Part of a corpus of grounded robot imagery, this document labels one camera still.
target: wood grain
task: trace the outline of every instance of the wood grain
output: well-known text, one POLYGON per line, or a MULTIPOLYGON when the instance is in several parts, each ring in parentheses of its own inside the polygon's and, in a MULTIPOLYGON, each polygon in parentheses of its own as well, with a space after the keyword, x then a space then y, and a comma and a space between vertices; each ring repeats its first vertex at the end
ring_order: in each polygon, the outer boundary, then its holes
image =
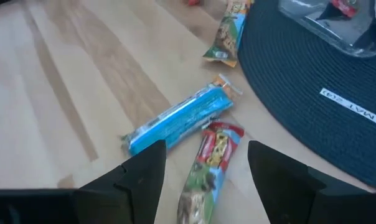
MULTIPOLYGON (((0 188, 80 187, 129 158, 127 134, 219 72, 243 90, 223 118, 247 135, 232 157, 212 223, 269 223, 251 179, 249 140, 329 175, 347 175, 290 135, 239 66, 207 63, 224 0, 20 0, 0 6, 0 188)), ((168 155, 156 223, 176 207, 200 145, 195 133, 168 155)))

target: red and green wrapper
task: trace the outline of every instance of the red and green wrapper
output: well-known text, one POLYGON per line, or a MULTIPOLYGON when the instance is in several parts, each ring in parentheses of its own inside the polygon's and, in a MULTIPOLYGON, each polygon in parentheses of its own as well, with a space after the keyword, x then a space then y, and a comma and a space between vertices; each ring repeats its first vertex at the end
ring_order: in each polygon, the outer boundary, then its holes
POLYGON ((209 224, 225 171, 245 131, 216 121, 203 131, 203 140, 182 190, 178 224, 209 224))

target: navy blue placemat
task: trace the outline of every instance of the navy blue placemat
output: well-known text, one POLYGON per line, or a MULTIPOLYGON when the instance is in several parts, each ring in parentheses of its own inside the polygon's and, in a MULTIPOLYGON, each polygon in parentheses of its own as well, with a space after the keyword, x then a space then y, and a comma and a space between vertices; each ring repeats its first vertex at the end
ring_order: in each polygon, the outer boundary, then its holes
POLYGON ((293 136, 376 187, 376 57, 340 53, 277 5, 257 0, 247 17, 238 57, 249 84, 293 136))

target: plastic packaging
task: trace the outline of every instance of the plastic packaging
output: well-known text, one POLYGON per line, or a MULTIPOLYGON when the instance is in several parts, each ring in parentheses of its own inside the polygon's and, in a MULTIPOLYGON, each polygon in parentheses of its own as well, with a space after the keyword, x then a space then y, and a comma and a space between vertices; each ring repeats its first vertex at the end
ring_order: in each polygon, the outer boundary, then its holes
POLYGON ((279 0, 279 10, 345 54, 376 55, 376 0, 279 0))
POLYGON ((210 223, 228 163, 244 134, 242 128, 218 121, 204 130, 202 144, 180 196, 178 224, 210 223))
POLYGON ((164 139, 169 150, 182 138, 209 124, 221 112, 230 108, 241 94, 240 90, 220 74, 195 95, 123 136, 122 148, 134 156, 157 140, 164 139))
POLYGON ((203 55, 206 60, 221 61, 231 67, 236 66, 237 51, 251 3, 251 0, 233 0, 228 3, 214 43, 203 55))

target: light wood surface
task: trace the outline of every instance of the light wood surface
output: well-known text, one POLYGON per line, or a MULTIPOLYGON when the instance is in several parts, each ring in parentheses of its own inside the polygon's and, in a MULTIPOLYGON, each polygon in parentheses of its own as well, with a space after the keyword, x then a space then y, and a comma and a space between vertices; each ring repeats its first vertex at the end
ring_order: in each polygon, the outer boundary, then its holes
MULTIPOLYGON (((306 149, 262 105, 239 66, 202 60, 223 0, 28 0, 0 6, 0 188, 80 187, 127 159, 119 135, 201 89, 219 72, 244 91, 225 118, 247 135, 232 157, 212 223, 269 223, 247 162, 256 139, 372 190, 306 149)), ((177 203, 200 145, 168 155, 156 223, 177 203)))

